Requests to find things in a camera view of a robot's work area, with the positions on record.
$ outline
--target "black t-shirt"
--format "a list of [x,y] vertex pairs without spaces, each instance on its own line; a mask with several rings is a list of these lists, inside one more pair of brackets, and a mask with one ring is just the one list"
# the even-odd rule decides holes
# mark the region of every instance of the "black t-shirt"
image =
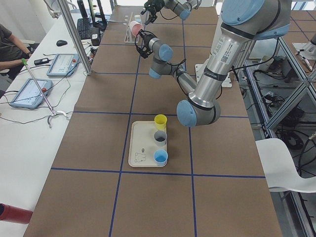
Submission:
[[22,58],[22,50],[8,41],[12,32],[0,24],[0,62],[12,61]]

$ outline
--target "white desk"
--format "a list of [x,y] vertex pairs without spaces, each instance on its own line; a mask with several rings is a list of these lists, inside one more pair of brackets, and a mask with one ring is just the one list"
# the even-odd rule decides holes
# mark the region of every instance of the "white desk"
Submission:
[[[73,15],[75,23],[80,16],[80,14]],[[57,47],[57,40],[66,40],[68,44]],[[62,17],[56,21],[38,46],[28,61],[29,66],[34,66],[34,60],[45,58],[43,53],[76,53]],[[37,78],[46,79],[48,78],[46,76],[47,70],[48,67],[38,67],[33,72]],[[27,71],[21,73],[10,85],[8,91],[19,90],[28,78],[30,75]],[[85,78],[84,68],[82,64],[79,64],[74,74],[69,77],[71,88],[59,106],[55,107],[55,110],[73,111]],[[53,84],[60,79],[51,78]],[[68,86],[66,79],[64,79],[52,89],[48,99],[53,106],[58,103]],[[11,100],[13,96],[8,95],[7,97]],[[0,99],[0,103],[2,102],[6,102],[5,97]],[[8,104],[0,104],[0,113],[2,113],[3,118],[26,122],[50,115],[50,110],[41,108],[30,111],[14,109]],[[0,203],[34,210],[68,122],[64,116],[53,118],[50,129],[47,119],[25,125],[0,119]],[[27,225],[0,221],[0,236],[21,237],[26,227]]]

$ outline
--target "red cylinder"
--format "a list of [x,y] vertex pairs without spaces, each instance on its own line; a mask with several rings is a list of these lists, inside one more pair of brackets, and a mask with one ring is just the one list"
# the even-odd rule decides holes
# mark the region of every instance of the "red cylinder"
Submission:
[[0,203],[0,221],[28,224],[33,212]]

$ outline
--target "person's arm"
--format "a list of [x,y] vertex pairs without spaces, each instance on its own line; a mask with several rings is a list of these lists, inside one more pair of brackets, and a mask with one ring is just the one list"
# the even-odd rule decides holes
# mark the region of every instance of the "person's arm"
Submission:
[[20,65],[23,65],[23,62],[22,62],[21,59],[13,60],[13,61],[0,62],[0,70],[10,69],[10,68],[14,68],[14,67],[20,66]]
[[13,44],[15,44],[24,53],[26,53],[26,54],[30,53],[29,49],[22,43],[22,41],[18,37],[14,36],[14,35],[10,35],[8,40],[10,42],[12,42]]

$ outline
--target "keyboard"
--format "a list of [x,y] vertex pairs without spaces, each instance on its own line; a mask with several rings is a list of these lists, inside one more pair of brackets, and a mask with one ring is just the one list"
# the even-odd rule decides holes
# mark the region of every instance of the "keyboard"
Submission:
[[81,40],[90,38],[90,18],[80,18],[77,21],[77,31]]

